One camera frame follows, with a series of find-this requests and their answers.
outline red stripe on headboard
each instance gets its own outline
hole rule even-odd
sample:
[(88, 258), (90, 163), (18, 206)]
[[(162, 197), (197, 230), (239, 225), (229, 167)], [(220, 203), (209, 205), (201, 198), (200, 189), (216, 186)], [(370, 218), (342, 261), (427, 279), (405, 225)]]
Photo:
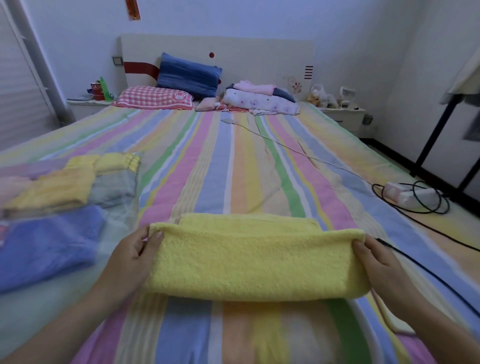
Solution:
[(145, 62), (124, 62), (123, 67), (125, 68), (125, 73), (147, 74), (155, 80), (160, 73), (160, 69), (157, 66)]

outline pink stripe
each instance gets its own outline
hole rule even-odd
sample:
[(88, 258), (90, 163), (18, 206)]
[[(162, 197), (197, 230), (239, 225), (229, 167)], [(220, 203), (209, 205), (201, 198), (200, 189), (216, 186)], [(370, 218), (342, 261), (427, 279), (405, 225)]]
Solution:
[[(292, 149), (302, 151), (298, 142), (285, 130), (276, 115), (269, 115), (268, 120), (283, 139), (284, 144)], [(291, 152), (295, 164), (302, 172), (305, 179), (313, 186), (318, 196), (322, 210), (328, 216), (335, 230), (357, 228), (347, 207), (340, 201), (330, 182), (321, 173), (317, 172), (310, 160), (295, 152)]]
[(82, 156), (84, 154), (87, 154), (90, 150), (95, 149), (105, 142), (107, 142), (109, 139), (113, 138), (116, 135), (119, 135), (121, 133), (127, 132), (131, 129), (133, 129), (135, 126), (140, 124), (141, 122), (145, 121), (151, 114), (157, 112), (157, 110), (142, 110), (140, 111), (135, 117), (133, 117), (130, 121), (126, 122), (125, 124), (122, 124), (113, 130), (103, 134), (99, 138), (92, 140), (90, 143), (74, 150), (70, 156)]
[(435, 364), (436, 361), (425, 344), (416, 336), (397, 335), (412, 359), (412, 363)]
[(83, 344), (71, 364), (113, 363), (120, 336), (133, 299), (110, 316)]
[(197, 133), (185, 151), (185, 155), (178, 163), (175, 171), (169, 176), (167, 182), (158, 190), (152, 206), (148, 207), (139, 225), (151, 224), (154, 222), (167, 221), (172, 213), (173, 206), (180, 197), (187, 179), (197, 163), (198, 157), (204, 146), (205, 140), (212, 124), (213, 112), (204, 113)]

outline white headboard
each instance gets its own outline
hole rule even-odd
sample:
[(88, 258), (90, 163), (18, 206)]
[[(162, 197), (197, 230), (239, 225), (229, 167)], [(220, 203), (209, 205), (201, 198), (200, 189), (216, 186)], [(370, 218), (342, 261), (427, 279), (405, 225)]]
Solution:
[(223, 87), (240, 80), (276, 84), (304, 101), (312, 82), (311, 40), (122, 34), (121, 45), (129, 87), (156, 85), (162, 52), (223, 68)]

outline black pole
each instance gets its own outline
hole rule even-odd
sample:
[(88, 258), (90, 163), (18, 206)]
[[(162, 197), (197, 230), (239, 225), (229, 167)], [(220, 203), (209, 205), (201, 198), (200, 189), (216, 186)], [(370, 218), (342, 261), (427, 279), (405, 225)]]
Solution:
[(475, 163), (470, 170), (470, 172), (467, 173), (461, 184), (458, 186), (456, 189), (457, 192), (463, 192), (465, 188), (468, 186), (468, 184), (473, 180), (473, 177), (478, 173), (480, 170), (480, 158), (477, 160), (477, 163)]
[(444, 113), (440, 117), (437, 126), (433, 130), (430, 138), (428, 138), (427, 144), (423, 147), (423, 150), (420, 153), (417, 161), (413, 165), (412, 169), (410, 170), (410, 176), (415, 177), (417, 172), (419, 171), (421, 165), (424, 163), (425, 159), (427, 159), (428, 154), (430, 153), (433, 145), (438, 139), (438, 136), (442, 132), (445, 124), (447, 124), (448, 118), (452, 115), (453, 110), (455, 110), (455, 106), (457, 106), (463, 100), (462, 94), (453, 95), (452, 99), (448, 103), (447, 107), (445, 108)]

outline red can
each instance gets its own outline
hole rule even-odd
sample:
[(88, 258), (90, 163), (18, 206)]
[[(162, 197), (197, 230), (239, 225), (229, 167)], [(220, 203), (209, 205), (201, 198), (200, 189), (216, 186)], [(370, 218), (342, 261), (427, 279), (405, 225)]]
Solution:
[(105, 100), (105, 95), (103, 94), (102, 85), (100, 82), (95, 82), (94, 84), (90, 85), (92, 86), (93, 99), (96, 101)]

